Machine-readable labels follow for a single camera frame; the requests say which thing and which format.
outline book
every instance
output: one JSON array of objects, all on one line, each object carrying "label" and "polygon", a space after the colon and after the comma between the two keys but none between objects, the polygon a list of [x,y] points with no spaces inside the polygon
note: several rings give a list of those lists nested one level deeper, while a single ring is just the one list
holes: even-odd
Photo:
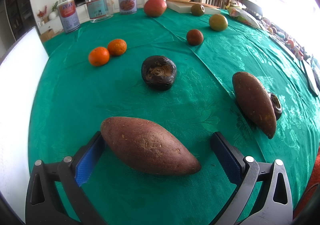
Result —
[{"label": "book", "polygon": [[191,13],[191,7],[194,4],[201,4],[204,6],[204,13],[209,15],[220,14],[220,10],[212,5],[198,3],[198,2],[184,2],[184,1],[167,1],[167,7],[178,13]]}]

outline jar lid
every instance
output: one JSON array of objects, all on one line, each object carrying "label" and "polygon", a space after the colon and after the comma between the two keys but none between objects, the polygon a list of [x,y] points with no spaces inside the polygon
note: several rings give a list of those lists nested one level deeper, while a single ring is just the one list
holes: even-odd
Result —
[{"label": "jar lid", "polygon": [[60,7],[61,5],[65,5],[65,4],[67,4],[67,3],[71,2],[71,1],[74,1],[74,0],[65,0],[65,1],[59,3],[59,4],[57,5],[57,7]]}]

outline citrus fruit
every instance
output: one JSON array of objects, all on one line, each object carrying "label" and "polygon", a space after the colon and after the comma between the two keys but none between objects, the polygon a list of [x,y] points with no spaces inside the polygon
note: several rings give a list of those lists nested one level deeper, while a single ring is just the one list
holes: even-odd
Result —
[{"label": "citrus fruit", "polygon": [[197,46],[203,42],[203,35],[198,29],[191,29],[187,33],[187,41],[192,46]]},{"label": "citrus fruit", "polygon": [[290,45],[290,48],[294,48],[294,41],[292,39],[288,39],[287,43]]},{"label": "citrus fruit", "polygon": [[109,61],[109,58],[109,51],[105,47],[96,47],[88,56],[89,63],[93,66],[104,65]]},{"label": "citrus fruit", "polygon": [[270,34],[273,35],[273,29],[272,28],[267,28],[267,30],[269,31]]},{"label": "citrus fruit", "polygon": [[215,31],[223,31],[228,27],[228,20],[221,14],[214,14],[209,18],[209,26]]},{"label": "citrus fruit", "polygon": [[108,44],[108,51],[112,56],[122,55],[127,50],[127,43],[122,39],[114,39]]},{"label": "citrus fruit", "polygon": [[191,13],[195,16],[202,16],[204,14],[204,6],[201,4],[194,4],[191,7]]}]

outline table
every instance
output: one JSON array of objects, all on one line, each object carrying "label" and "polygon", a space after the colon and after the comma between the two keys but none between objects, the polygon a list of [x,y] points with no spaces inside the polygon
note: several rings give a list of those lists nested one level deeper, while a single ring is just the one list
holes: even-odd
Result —
[{"label": "table", "polygon": [[[296,62],[268,33],[222,13],[229,23],[222,32],[209,28],[209,15],[167,9],[161,17],[149,18],[139,9],[133,15],[83,23],[79,30],[47,41],[49,61],[30,119],[30,169],[37,159],[49,163],[73,155],[107,117],[140,117],[175,135],[198,158],[202,170],[182,177],[145,174],[106,150],[82,188],[109,224],[208,224],[235,188],[210,149],[215,131],[245,156],[268,163],[282,159],[296,205],[319,146],[320,101],[308,91]],[[187,44],[190,29],[203,33],[200,46]],[[102,67],[92,67],[89,52],[115,38],[127,42],[127,51]],[[143,82],[141,65],[151,55],[175,62],[178,73],[170,90],[154,91]],[[272,140],[249,125],[236,106],[231,78],[237,71],[252,73],[278,95],[283,114]],[[76,218],[57,186],[68,214]],[[242,217],[250,212],[258,190]]]}]

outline metal screw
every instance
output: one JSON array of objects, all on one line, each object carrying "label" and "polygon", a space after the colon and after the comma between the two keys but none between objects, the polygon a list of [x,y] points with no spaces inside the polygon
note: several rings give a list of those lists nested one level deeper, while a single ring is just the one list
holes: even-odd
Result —
[{"label": "metal screw", "polygon": [[35,165],[38,166],[38,165],[41,165],[41,163],[42,163],[41,160],[37,160],[37,161],[35,162]]},{"label": "metal screw", "polygon": [[277,165],[283,165],[283,162],[280,159],[276,159],[276,164]]},{"label": "metal screw", "polygon": [[249,163],[252,163],[254,161],[254,158],[252,156],[246,156],[245,160]]},{"label": "metal screw", "polygon": [[66,157],[63,159],[63,162],[69,163],[71,160],[72,160],[72,157],[71,157],[71,156],[66,156]]}]

